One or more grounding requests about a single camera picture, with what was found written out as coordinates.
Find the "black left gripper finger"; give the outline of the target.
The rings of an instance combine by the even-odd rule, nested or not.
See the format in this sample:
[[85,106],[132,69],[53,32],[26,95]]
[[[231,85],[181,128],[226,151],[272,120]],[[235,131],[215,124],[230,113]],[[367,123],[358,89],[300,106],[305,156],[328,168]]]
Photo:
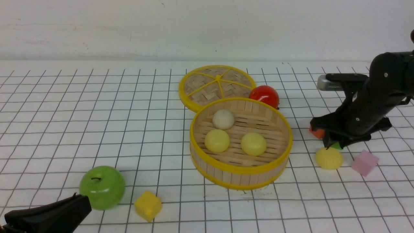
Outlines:
[[3,233],[73,233],[91,213],[87,196],[71,197],[35,208],[13,210],[4,215]]

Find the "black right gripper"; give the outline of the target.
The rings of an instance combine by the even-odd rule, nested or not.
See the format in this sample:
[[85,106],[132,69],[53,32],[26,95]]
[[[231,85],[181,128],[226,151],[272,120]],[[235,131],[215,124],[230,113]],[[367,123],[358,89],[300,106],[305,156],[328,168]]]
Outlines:
[[369,75],[346,73],[336,79],[346,94],[340,113],[314,117],[310,128],[325,131],[325,148],[337,143],[343,149],[369,141],[372,133],[391,127],[385,115],[413,94],[413,53],[382,53],[371,62]]

